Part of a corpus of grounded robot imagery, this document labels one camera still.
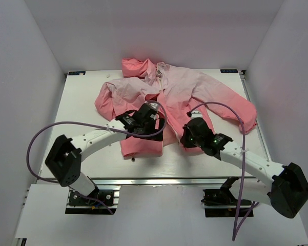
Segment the pink hooded zip jacket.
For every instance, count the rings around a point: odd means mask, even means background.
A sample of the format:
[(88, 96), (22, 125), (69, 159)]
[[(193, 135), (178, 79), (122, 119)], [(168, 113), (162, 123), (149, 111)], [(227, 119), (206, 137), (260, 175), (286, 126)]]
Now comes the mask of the pink hooded zip jacket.
[(168, 118), (162, 142), (129, 137), (120, 142), (124, 157), (161, 156), (164, 146), (181, 139), (192, 108), (199, 110), (211, 129), (208, 111), (233, 123), (242, 122), (239, 129), (245, 133), (257, 125), (257, 110), (251, 102), (200, 71), (154, 64), (149, 59), (124, 58), (121, 65), (123, 77), (104, 83), (100, 90), (95, 101), (98, 113), (111, 121), (127, 110), (139, 109), (147, 100), (156, 100)]

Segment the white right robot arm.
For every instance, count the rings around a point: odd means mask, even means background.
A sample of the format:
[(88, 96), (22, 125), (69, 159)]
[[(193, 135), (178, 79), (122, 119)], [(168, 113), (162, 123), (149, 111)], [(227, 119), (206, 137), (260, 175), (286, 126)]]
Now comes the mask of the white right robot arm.
[(189, 149), (198, 147), (208, 156), (230, 163), (257, 178), (251, 182), (229, 177), (219, 189), (205, 190), (202, 199), (208, 207), (235, 206), (238, 199), (272, 206), (286, 218), (294, 218), (308, 201), (308, 181), (297, 164), (283, 165), (244, 151), (224, 134), (214, 134), (204, 119), (191, 119), (183, 127), (181, 144)]

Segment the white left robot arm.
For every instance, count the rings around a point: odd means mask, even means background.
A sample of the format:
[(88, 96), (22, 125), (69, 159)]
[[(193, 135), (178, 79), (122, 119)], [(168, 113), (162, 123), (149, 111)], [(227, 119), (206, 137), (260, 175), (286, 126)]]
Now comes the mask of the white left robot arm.
[(99, 195), (96, 184), (81, 171), (81, 163), (95, 152), (129, 137), (162, 141), (167, 117), (160, 117), (163, 106), (147, 101), (138, 110), (118, 115), (105, 126), (96, 126), (91, 132), (68, 138), (56, 138), (45, 159), (62, 187), (73, 189), (86, 204), (94, 204)]

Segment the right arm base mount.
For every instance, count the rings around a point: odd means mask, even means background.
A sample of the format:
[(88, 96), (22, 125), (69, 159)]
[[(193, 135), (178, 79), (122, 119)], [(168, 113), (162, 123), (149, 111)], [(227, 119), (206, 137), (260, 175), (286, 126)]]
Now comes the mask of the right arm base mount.
[(236, 216), (237, 199), (230, 188), (238, 177), (229, 177), (218, 189), (203, 190), (201, 203), (204, 206), (206, 218), (234, 218)]

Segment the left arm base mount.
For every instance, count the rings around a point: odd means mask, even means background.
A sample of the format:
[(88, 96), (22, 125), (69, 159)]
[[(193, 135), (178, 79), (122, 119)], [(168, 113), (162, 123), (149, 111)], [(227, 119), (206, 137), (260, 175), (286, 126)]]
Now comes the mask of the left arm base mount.
[(85, 198), (70, 189), (65, 214), (73, 215), (113, 215), (119, 201), (119, 186), (98, 186), (99, 192), (93, 198)]

